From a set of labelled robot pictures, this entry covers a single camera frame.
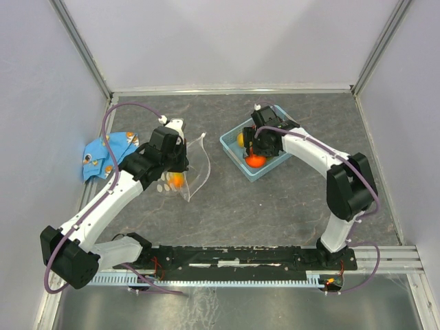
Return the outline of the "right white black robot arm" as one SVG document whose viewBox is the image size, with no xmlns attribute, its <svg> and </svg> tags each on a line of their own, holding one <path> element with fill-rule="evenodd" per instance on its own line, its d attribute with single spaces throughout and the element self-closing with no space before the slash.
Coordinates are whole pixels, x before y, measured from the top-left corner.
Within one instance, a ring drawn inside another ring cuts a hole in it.
<svg viewBox="0 0 440 330">
<path fill-rule="evenodd" d="M 308 134 L 294 120 L 283 120 L 273 107 L 257 104 L 253 124 L 242 130 L 245 163 L 261 168 L 281 153 L 302 160 L 326 180 L 326 202 L 330 210 L 327 227 L 316 243 L 316 262 L 331 269 L 348 248 L 355 223 L 379 206 L 375 180 L 368 158 L 338 151 Z"/>
</svg>

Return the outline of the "orange toy tangerine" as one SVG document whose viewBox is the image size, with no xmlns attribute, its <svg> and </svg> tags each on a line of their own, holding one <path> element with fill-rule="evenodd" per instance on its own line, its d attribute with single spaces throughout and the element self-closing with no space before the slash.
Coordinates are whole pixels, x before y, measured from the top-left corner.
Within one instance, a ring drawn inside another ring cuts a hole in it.
<svg viewBox="0 0 440 330">
<path fill-rule="evenodd" d="M 248 155 L 245 158 L 245 163 L 250 168 L 261 168 L 266 164 L 266 157 L 260 155 Z"/>
</svg>

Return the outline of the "clear dotted zip top bag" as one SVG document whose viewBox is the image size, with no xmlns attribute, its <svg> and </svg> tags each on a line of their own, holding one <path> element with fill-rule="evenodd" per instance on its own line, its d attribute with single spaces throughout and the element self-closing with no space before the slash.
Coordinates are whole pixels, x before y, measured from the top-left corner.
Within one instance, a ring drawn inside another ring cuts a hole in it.
<svg viewBox="0 0 440 330">
<path fill-rule="evenodd" d="M 206 132 L 203 132 L 196 140 L 187 144 L 187 158 L 189 161 L 188 170 L 185 175 L 183 188 L 175 188 L 168 183 L 170 173 L 165 172 L 155 185 L 156 191 L 161 195 L 180 195 L 185 201 L 190 202 L 191 198 L 207 182 L 210 172 L 210 160 L 204 148 Z"/>
</svg>

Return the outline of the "green yellow toy mango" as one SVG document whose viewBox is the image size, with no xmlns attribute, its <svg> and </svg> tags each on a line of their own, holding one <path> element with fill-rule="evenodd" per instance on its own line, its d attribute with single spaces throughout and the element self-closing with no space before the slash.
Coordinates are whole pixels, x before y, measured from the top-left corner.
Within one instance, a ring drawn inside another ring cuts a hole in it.
<svg viewBox="0 0 440 330">
<path fill-rule="evenodd" d="M 185 185 L 185 175 L 183 173 L 170 173 L 168 183 L 177 189 L 183 188 Z"/>
</svg>

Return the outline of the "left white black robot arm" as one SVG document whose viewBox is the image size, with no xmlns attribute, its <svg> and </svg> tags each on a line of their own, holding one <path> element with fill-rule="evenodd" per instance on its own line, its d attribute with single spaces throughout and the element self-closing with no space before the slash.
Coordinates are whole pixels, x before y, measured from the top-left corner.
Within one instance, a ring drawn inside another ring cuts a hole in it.
<svg viewBox="0 0 440 330">
<path fill-rule="evenodd" d="M 98 243 L 103 230 L 132 200 L 165 172 L 188 168 L 184 122 L 172 119 L 157 127 L 148 142 L 126 156 L 109 183 L 74 217 L 59 228 L 40 234 L 43 262 L 75 289 L 83 288 L 97 272 L 123 263 L 144 268 L 151 263 L 151 243 L 136 233 Z"/>
</svg>

